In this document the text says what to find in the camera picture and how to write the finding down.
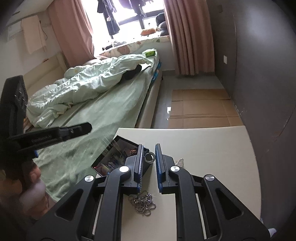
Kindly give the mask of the person's left hand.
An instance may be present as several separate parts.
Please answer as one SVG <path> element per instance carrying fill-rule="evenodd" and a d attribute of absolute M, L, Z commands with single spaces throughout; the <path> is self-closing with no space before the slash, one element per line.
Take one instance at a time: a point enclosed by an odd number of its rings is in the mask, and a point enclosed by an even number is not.
<path fill-rule="evenodd" d="M 37 165 L 34 165 L 29 177 L 31 184 L 25 191 L 20 180 L 1 180 L 1 206 L 10 213 L 38 220 L 49 211 L 49 199 Z"/>

